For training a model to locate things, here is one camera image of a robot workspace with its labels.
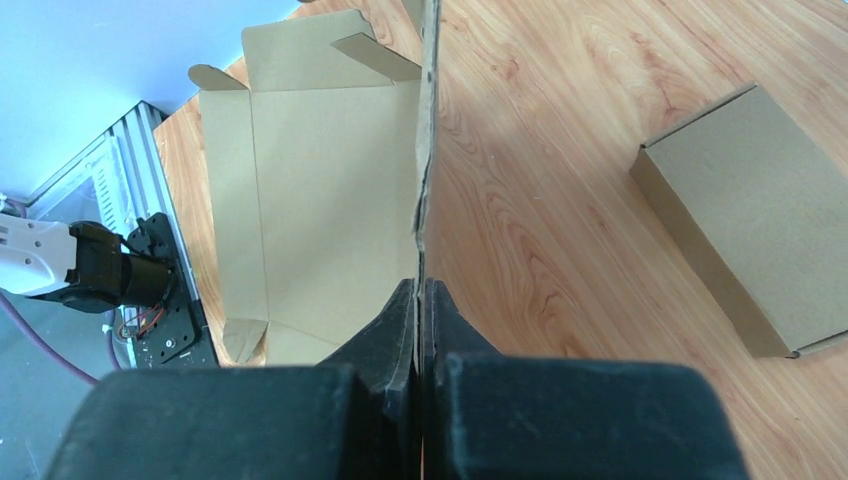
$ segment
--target tabletop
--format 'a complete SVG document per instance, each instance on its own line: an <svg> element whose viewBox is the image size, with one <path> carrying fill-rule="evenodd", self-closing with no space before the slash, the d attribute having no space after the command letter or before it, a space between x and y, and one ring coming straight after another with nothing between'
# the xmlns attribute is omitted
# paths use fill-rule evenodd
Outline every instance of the tabletop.
<svg viewBox="0 0 848 480"><path fill-rule="evenodd" d="M344 8L419 58L397 0L325 0L295 15ZM428 272L464 316L508 354L692 366L756 478L848 477L848 345L751 358L627 173L640 142L756 81L848 174L848 5L457 0L444 5L440 69ZM229 72L248 80L242 60ZM197 99L155 137L232 364Z"/></svg>

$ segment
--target brown cardboard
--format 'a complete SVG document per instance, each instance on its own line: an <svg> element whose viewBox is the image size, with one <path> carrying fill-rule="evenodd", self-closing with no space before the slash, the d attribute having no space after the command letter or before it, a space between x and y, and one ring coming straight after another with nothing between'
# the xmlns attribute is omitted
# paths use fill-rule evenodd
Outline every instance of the brown cardboard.
<svg viewBox="0 0 848 480"><path fill-rule="evenodd" d="M405 0L405 3L410 3L413 0ZM415 292L417 301L414 303L416 328L414 331L414 353L413 362L415 369L420 371L418 364L420 353L419 347L425 342L420 338L422 331L432 330L432 323L428 318L432 317L432 309L426 306L425 285L423 280L427 278L432 269L427 268L427 252L426 252L426 230L428 224L429 207L430 207L430 190L433 185L434 172L437 167L436 160L436 145L438 138L439 119L439 29L441 22L441 0L426 0L422 4L421 18L423 26L421 36L424 38L423 48L421 51L422 58L422 78L421 78L421 97L420 104L427 105L427 108L421 109L421 116L418 119L418 135L415 142L415 158L418 167L418 201L415 208L415 218L413 221L415 230L415 244L418 248L418 272L415 277ZM427 41L426 39L436 39L435 42Z"/></svg>
<svg viewBox="0 0 848 480"><path fill-rule="evenodd" d="M630 173L752 355L848 336L848 181L763 88L646 142Z"/></svg>
<svg viewBox="0 0 848 480"><path fill-rule="evenodd" d="M432 76L438 1L404 4L429 32ZM246 361L264 332L268 365L312 364L419 271L413 216L435 151L420 124L436 98L421 67L381 46L357 10L247 28L242 43L250 88L207 65L189 71L201 88L225 347Z"/></svg>

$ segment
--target cardboard flap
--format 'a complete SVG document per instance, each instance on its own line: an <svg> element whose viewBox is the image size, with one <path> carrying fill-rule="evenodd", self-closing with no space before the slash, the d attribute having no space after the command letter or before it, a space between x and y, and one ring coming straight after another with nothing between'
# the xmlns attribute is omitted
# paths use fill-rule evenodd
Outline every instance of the cardboard flap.
<svg viewBox="0 0 848 480"><path fill-rule="evenodd" d="M250 96L201 91L200 114L224 313L268 321Z"/></svg>
<svg viewBox="0 0 848 480"><path fill-rule="evenodd" d="M228 318L224 324L224 348L236 363L247 363L268 329L268 322Z"/></svg>
<svg viewBox="0 0 848 480"><path fill-rule="evenodd" d="M188 78L201 90L247 90L241 82L212 65L194 65L188 69Z"/></svg>
<svg viewBox="0 0 848 480"><path fill-rule="evenodd" d="M415 275L418 90L403 82L254 94L272 324L341 345ZM288 347L268 338L270 361Z"/></svg>
<svg viewBox="0 0 848 480"><path fill-rule="evenodd" d="M333 47L394 82L421 80L421 67L376 40L357 33L333 42Z"/></svg>
<svg viewBox="0 0 848 480"><path fill-rule="evenodd" d="M358 33L374 38L359 10L250 27L242 32L247 74L254 92L391 85L384 75L345 55L332 43Z"/></svg>

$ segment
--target red wire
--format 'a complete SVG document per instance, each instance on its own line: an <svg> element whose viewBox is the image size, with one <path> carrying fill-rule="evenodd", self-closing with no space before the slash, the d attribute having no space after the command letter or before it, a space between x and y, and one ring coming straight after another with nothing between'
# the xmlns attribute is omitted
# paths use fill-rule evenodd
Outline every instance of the red wire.
<svg viewBox="0 0 848 480"><path fill-rule="evenodd" d="M129 337L125 337L125 336L124 336L124 334L123 334L124 327L125 327L125 326L129 323L129 322L131 322L131 321L133 321L133 320L135 320L135 319L137 319L137 318L139 318L139 317L146 316L146 315L147 315L148 313L150 313L150 312L155 312L157 309L159 309L159 305L154 305L154 306L153 306L153 308L151 308L151 309L149 309L149 310L142 310L141 308L139 308L139 309L138 309L138 313L137 313L137 314L135 314L135 315L133 315L132 317L130 317L130 318L128 318L128 319L126 319L126 320L124 320L124 321L121 323L121 325L118 327L118 329L117 329L117 330L115 330L116 334L118 335L118 338L120 338L121 340L129 340ZM141 333L142 333L143 331L144 331L144 330L140 330L140 331L136 334L136 338L138 338L138 337L141 335Z"/></svg>
<svg viewBox="0 0 848 480"><path fill-rule="evenodd" d="M147 326L146 326L146 327L144 327L144 328L142 328L141 330L139 330L139 332L135 335L135 338L136 338L136 339L140 339L142 335L144 335L144 334L145 334L148 330L150 330L151 328L153 328L153 325L156 325L156 322L158 322L158 321L159 321L159 319L160 319L160 318L162 318L162 315L163 315L164 313L165 313L165 309L164 309L164 308L160 308L160 309L159 309L159 313L157 313L157 314L156 314L156 316L155 316L155 317L153 317L153 321L152 321L152 322L150 322L149 324L147 324Z"/></svg>

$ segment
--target closed cardboard box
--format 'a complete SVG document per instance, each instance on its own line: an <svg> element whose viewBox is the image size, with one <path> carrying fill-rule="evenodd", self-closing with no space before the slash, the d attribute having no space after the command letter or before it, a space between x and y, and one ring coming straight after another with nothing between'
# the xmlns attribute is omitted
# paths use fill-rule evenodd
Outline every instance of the closed cardboard box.
<svg viewBox="0 0 848 480"><path fill-rule="evenodd" d="M758 86L642 145L631 175L756 357L848 331L848 181Z"/></svg>

